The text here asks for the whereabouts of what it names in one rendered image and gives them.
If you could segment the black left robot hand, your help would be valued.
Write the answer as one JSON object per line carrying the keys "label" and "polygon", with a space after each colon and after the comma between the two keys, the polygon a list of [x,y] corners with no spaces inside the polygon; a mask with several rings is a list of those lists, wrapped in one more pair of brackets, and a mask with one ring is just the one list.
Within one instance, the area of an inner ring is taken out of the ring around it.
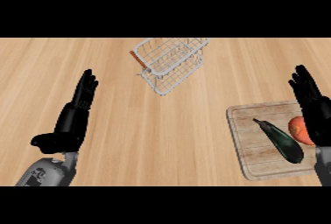
{"label": "black left robot hand", "polygon": [[77,152],[84,142],[88,126],[88,110],[99,81],[87,69],[80,77],[71,102],[65,104],[51,133],[32,137],[31,145],[44,154]]}

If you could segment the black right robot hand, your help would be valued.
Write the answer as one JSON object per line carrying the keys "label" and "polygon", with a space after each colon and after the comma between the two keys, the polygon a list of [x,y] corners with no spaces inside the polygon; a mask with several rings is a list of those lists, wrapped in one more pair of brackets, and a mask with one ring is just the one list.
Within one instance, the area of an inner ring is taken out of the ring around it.
{"label": "black right robot hand", "polygon": [[301,108],[307,135],[316,146],[331,147],[331,98],[320,94],[306,67],[294,67],[288,84]]}

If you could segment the dark green squash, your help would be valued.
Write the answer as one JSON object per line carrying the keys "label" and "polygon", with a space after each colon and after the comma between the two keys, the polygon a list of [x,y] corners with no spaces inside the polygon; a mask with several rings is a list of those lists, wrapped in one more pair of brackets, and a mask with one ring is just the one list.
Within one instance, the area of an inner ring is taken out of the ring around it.
{"label": "dark green squash", "polygon": [[292,164],[300,164],[304,159],[304,152],[297,141],[267,121],[260,121],[255,118],[252,121],[258,124],[263,133],[283,156],[283,159]]}

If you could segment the pale wooden cutting board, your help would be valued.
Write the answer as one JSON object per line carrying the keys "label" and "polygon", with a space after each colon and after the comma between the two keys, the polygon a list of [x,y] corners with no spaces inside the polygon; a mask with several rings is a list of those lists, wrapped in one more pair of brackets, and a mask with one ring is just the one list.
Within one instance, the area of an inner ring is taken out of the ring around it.
{"label": "pale wooden cutting board", "polygon": [[300,143],[304,159],[300,164],[289,163],[254,121],[267,121],[288,133],[288,122],[300,115],[301,109],[295,101],[236,105],[226,109],[238,163],[248,180],[261,181],[316,173],[316,147]]}

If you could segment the orange-red tomato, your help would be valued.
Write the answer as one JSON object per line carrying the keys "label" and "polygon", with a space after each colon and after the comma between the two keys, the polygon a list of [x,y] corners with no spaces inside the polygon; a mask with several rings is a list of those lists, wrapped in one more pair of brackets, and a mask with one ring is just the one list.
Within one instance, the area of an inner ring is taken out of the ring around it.
{"label": "orange-red tomato", "polygon": [[306,122],[301,116],[295,116],[288,122],[288,131],[294,140],[306,145],[313,145],[313,141],[309,137],[306,130]]}

